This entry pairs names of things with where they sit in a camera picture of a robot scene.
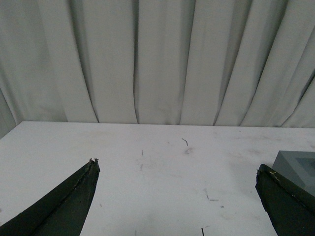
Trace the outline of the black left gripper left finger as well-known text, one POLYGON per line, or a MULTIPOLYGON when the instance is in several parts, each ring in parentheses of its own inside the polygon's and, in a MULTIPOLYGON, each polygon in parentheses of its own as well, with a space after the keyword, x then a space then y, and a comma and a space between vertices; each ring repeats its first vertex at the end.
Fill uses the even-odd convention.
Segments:
POLYGON ((98 160, 89 160, 36 203, 3 224, 0 234, 80 235, 95 195, 99 173, 98 160))

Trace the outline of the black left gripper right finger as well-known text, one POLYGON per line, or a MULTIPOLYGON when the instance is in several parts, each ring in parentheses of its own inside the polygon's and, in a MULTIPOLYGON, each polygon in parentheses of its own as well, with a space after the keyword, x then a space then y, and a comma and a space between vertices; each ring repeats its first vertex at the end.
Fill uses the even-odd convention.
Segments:
POLYGON ((315 234, 315 197, 269 166, 261 164, 255 188, 279 236, 315 234))

